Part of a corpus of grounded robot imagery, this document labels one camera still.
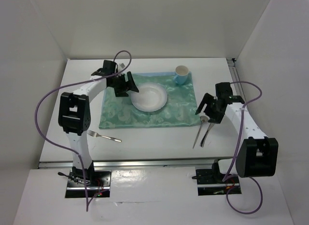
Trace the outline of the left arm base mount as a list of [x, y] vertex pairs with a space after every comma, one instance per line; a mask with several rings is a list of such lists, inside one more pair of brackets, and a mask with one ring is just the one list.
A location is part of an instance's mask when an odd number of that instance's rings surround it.
[[[74, 177], [72, 171], [69, 174], [62, 172], [57, 174], [66, 177], [68, 180], [65, 198], [85, 198], [84, 180], [82, 178]], [[110, 197], [111, 175], [111, 171], [95, 172], [94, 179], [86, 181], [88, 197], [92, 198], [95, 194], [97, 194], [96, 197], [100, 198]]]

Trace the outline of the silver knife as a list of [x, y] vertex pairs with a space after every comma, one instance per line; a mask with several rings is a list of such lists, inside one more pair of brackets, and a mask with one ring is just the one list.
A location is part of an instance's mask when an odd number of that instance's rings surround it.
[[203, 136], [203, 138], [202, 138], [202, 140], [201, 140], [201, 142], [200, 142], [200, 147], [204, 147], [205, 140], [206, 140], [206, 138], [207, 138], [207, 136], [208, 136], [210, 130], [213, 128], [213, 126], [214, 126], [214, 123], [210, 123], [210, 124], [209, 124], [209, 126], [208, 126], [208, 128], [207, 128], [207, 130], [206, 130], [206, 133], [204, 134], [204, 136]]

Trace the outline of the green satin placemat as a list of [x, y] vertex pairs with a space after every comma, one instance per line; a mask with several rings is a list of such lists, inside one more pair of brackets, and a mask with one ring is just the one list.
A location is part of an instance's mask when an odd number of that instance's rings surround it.
[[168, 96], [165, 106], [156, 112], [142, 112], [133, 106], [130, 97], [116, 97], [114, 89], [107, 88], [99, 129], [191, 127], [200, 124], [200, 118], [195, 114], [197, 101], [191, 73], [183, 85], [174, 82], [172, 72], [137, 73], [132, 77], [136, 85], [161, 85]]

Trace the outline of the white bowl plate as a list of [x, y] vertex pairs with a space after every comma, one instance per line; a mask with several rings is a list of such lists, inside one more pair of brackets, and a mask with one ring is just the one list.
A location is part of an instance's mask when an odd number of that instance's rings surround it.
[[167, 92], [160, 84], [143, 83], [138, 89], [138, 93], [130, 94], [130, 99], [133, 106], [142, 112], [156, 112], [162, 109], [168, 100]]

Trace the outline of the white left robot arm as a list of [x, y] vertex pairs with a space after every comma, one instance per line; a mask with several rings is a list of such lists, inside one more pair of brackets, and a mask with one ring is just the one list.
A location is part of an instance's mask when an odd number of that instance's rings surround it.
[[73, 150], [72, 173], [85, 186], [95, 181], [93, 159], [90, 156], [87, 131], [91, 124], [90, 102], [106, 88], [113, 88], [116, 97], [128, 97], [128, 91], [139, 92], [131, 72], [115, 61], [105, 60], [91, 78], [73, 92], [60, 97], [58, 123], [66, 133]]

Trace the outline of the blue white mug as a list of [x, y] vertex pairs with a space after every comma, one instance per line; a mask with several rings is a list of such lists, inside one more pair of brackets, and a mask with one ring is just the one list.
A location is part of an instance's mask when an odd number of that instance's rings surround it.
[[174, 82], [182, 85], [186, 82], [189, 75], [189, 69], [186, 66], [177, 66], [175, 69]]

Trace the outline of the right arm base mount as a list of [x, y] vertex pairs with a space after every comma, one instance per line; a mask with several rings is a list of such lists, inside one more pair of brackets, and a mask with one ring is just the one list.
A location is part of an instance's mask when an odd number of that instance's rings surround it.
[[199, 196], [214, 196], [230, 194], [242, 194], [238, 177], [222, 181], [224, 174], [219, 171], [218, 160], [215, 160], [210, 168], [196, 169], [192, 180], [197, 182]]

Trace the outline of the silver spoon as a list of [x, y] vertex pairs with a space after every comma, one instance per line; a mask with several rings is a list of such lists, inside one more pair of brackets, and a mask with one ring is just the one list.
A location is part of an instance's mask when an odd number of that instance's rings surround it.
[[199, 126], [199, 129], [198, 129], [196, 138], [195, 138], [195, 140], [194, 140], [194, 144], [193, 144], [192, 149], [194, 149], [194, 147], [195, 147], [195, 145], [196, 145], [196, 143], [197, 143], [197, 140], [198, 140], [198, 137], [199, 137], [199, 135], [200, 135], [200, 132], [201, 132], [201, 129], [202, 129], [203, 125], [204, 125], [206, 122], [208, 122], [208, 117], [205, 116], [205, 115], [202, 115], [202, 116], [200, 116], [200, 121], [201, 121], [201, 124], [200, 124], [200, 126]]

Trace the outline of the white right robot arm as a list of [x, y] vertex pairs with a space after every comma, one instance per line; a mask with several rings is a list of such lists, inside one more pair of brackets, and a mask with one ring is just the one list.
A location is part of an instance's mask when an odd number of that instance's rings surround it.
[[249, 102], [233, 93], [231, 83], [215, 85], [216, 95], [206, 93], [196, 114], [204, 112], [209, 118], [209, 128], [220, 124], [227, 117], [238, 132], [236, 148], [231, 159], [217, 161], [211, 170], [213, 181], [220, 183], [239, 176], [270, 177], [275, 174], [279, 143], [270, 138], [256, 124], [248, 111]]

